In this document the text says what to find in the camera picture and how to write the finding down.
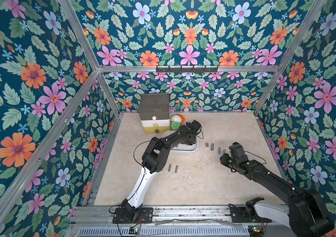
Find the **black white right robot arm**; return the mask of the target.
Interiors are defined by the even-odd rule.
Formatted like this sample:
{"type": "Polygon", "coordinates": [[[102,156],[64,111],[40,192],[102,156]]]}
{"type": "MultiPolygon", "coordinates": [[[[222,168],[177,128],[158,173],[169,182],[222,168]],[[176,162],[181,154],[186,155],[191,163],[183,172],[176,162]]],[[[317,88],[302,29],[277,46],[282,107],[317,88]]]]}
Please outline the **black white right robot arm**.
{"type": "Polygon", "coordinates": [[[246,220],[271,220],[290,228],[297,237],[321,237],[334,230],[331,214],[317,191],[293,185],[262,163],[249,160],[243,146],[237,142],[229,146],[229,152],[220,157],[223,166],[262,185],[283,201],[283,204],[275,204],[262,197],[247,201],[243,208],[246,220]]]}

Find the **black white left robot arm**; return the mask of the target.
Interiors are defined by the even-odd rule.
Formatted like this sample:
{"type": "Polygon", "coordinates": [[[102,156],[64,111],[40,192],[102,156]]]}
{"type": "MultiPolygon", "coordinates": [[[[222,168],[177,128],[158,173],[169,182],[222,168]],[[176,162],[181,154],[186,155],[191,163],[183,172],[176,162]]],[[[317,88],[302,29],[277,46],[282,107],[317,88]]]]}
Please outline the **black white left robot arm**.
{"type": "Polygon", "coordinates": [[[148,146],[142,156],[142,162],[139,163],[141,166],[139,178],[130,195],[116,209],[118,217],[130,222],[142,219],[140,213],[145,194],[156,174],[161,172],[167,164],[171,149],[179,144],[195,145],[201,132],[201,124],[194,120],[181,125],[168,136],[153,137],[148,141],[148,146]]]}

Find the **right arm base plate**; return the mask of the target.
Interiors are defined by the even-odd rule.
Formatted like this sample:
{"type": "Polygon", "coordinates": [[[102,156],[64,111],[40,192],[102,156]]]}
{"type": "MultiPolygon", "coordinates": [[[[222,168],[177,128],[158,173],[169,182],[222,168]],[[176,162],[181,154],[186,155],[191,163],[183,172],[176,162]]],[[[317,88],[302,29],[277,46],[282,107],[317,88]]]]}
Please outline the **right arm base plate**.
{"type": "Polygon", "coordinates": [[[261,218],[251,205],[237,206],[234,204],[228,205],[233,223],[271,223],[272,220],[261,218]]]}

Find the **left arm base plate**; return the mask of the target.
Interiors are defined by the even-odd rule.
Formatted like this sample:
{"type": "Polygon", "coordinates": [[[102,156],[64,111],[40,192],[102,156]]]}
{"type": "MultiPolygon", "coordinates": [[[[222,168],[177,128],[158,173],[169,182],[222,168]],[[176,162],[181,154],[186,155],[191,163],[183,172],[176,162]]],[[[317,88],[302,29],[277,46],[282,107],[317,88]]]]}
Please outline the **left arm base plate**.
{"type": "Polygon", "coordinates": [[[113,224],[149,224],[153,220],[154,209],[152,207],[140,207],[126,210],[116,208],[113,216],[113,224]]]}

